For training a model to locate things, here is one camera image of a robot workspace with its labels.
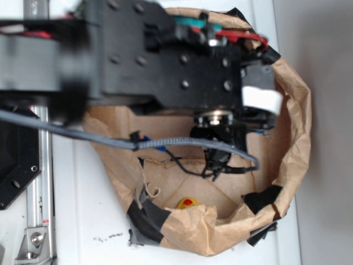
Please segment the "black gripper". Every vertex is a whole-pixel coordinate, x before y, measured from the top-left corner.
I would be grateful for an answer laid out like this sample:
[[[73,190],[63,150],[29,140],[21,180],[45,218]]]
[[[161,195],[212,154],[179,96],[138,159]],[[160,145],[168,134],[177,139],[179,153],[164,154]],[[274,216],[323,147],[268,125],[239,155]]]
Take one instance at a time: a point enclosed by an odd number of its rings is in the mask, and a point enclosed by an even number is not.
[[[273,48],[228,46],[198,53],[169,47],[157,58],[152,115],[192,116],[191,137],[220,140],[243,151],[248,133],[275,127]]]

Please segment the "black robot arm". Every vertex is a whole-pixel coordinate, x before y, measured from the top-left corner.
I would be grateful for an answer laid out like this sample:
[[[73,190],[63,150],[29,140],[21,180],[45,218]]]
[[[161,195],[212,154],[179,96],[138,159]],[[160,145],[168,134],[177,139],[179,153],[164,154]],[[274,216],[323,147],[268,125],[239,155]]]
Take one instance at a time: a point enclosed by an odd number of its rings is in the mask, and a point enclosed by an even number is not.
[[[83,1],[62,19],[2,20],[1,108],[43,105],[75,123],[89,106],[193,116],[202,128],[271,129],[275,90],[265,38],[205,10],[148,1]]]

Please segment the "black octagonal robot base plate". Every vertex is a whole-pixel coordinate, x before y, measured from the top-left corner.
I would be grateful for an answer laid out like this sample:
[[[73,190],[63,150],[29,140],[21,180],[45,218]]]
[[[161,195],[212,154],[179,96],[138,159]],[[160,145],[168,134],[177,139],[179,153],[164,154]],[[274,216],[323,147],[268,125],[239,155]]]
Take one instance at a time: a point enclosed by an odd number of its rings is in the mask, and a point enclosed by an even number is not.
[[[40,172],[39,131],[1,121],[1,210],[6,210]]]

